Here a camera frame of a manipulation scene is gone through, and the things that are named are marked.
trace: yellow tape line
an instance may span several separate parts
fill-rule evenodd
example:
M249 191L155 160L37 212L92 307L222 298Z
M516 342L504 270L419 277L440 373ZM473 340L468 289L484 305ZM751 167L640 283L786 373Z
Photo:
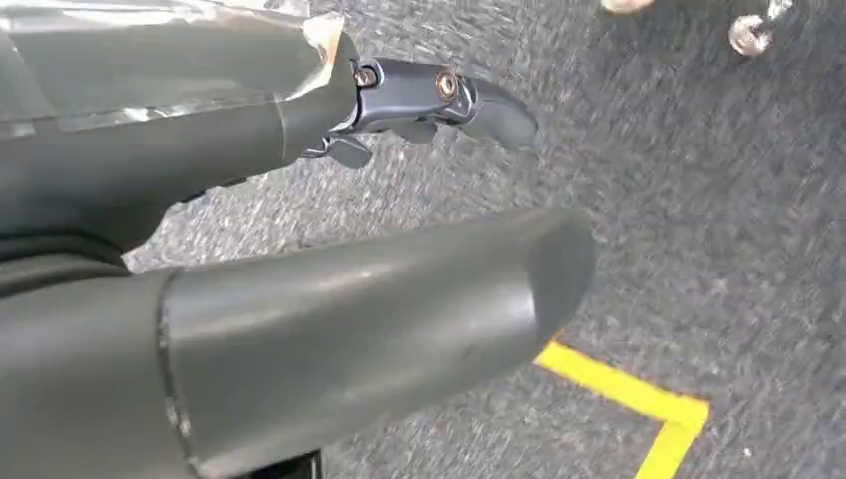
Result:
M665 391L556 342L535 364L664 422L634 479L671 479L708 419L707 402Z

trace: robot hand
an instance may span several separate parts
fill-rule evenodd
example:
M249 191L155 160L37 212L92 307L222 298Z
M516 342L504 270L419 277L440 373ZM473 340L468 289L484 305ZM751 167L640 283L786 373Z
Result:
M523 102L497 85L457 75L447 67L378 58L355 62L353 71L355 109L305 156L329 156L360 168L371 154L354 134L392 131L423 144L434 139L438 126L449 126L516 150L531 146L538 133Z

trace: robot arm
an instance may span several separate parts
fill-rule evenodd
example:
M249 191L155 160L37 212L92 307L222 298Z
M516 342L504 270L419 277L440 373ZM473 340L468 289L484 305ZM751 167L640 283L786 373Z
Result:
M121 254L209 188L303 156L363 166L358 134L518 148L537 125L494 85L361 61L272 12L50 1L0 19L3 477L241 477L530 361L588 288L589 229L556 209L132 275ZM241 58L255 45L288 69Z

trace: gray carpet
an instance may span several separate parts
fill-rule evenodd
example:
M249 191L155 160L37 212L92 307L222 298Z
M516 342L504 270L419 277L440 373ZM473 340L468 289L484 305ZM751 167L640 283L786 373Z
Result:
M846 478L846 4L798 0L780 42L747 62L726 27L763 0L656 0L634 17L598 3L315 2L345 10L365 54L517 91L540 118L538 151L380 139L366 170L300 162L179 207L132 267L578 208L602 256L563 341L711 401L677 477ZM631 479L657 430L527 366L326 461L332 479Z

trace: clear plastic film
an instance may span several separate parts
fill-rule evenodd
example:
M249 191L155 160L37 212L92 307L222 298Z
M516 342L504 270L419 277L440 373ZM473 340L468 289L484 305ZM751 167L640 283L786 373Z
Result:
M3 2L0 140L32 134L41 119L103 128L325 86L343 17L308 18L303 0L249 1Z

